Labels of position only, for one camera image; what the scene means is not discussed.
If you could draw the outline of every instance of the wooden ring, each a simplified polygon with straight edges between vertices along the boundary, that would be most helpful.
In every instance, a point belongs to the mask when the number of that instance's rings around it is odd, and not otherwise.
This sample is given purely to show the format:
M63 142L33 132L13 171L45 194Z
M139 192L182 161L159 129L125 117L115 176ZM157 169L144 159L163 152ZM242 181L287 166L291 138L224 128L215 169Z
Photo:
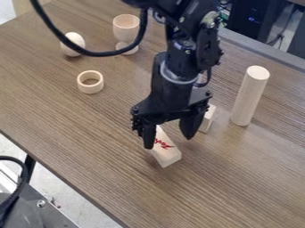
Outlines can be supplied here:
M87 80L97 80L93 85L84 84ZM103 75L95 70L84 71L78 75L78 89L84 94L96 94L103 89Z

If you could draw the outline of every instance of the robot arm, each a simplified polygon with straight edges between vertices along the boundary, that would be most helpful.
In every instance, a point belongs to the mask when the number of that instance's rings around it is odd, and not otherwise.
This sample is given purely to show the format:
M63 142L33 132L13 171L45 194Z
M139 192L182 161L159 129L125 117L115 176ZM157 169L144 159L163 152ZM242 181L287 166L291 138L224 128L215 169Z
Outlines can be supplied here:
M150 95L131 109L133 130L152 149L156 125L180 119L180 130L187 139L194 137L209 108L211 93L204 87L211 69L223 54L219 48L217 0L122 0L141 8L141 25L135 42L122 50L91 52L72 43L46 15L38 0L30 0L47 27L69 48L78 53L104 57L133 49L144 37L147 11L152 8L165 19L167 52L159 53L152 69ZM207 81L196 84L199 74L207 72Z

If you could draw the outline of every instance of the wooden cube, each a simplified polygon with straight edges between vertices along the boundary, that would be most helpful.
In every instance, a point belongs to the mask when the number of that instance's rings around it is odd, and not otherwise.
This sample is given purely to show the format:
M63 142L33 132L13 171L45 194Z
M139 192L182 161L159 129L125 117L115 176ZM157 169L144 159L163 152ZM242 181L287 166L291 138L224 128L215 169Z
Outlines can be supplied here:
M174 164L182 158L179 148L170 140L160 126L157 126L156 139L151 154L163 168Z
M199 131L207 134L209 132L210 126L213 123L216 116L216 106L210 104L209 111L205 113L202 125L199 127Z

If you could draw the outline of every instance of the red marking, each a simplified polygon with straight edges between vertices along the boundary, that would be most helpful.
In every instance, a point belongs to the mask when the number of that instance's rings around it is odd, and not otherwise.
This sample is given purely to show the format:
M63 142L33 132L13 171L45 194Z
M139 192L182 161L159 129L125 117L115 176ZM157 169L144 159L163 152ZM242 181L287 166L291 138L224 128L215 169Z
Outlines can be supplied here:
M168 148L174 148L174 146L169 146L167 143L163 142L162 140L155 139L154 143L155 144L159 143L161 147L165 150L167 150Z

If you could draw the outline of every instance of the wooden ball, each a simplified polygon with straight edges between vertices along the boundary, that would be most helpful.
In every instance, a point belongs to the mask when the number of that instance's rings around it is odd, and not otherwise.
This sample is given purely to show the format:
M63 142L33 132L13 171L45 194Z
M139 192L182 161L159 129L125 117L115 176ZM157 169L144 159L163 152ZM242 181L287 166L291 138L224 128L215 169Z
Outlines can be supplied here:
M65 36L74 44L81 46L82 48L86 47L85 39L80 34L78 34L76 32L69 32ZM61 49L62 49L62 52L69 57L80 56L80 53L73 51L68 46L64 45L62 42L61 42Z

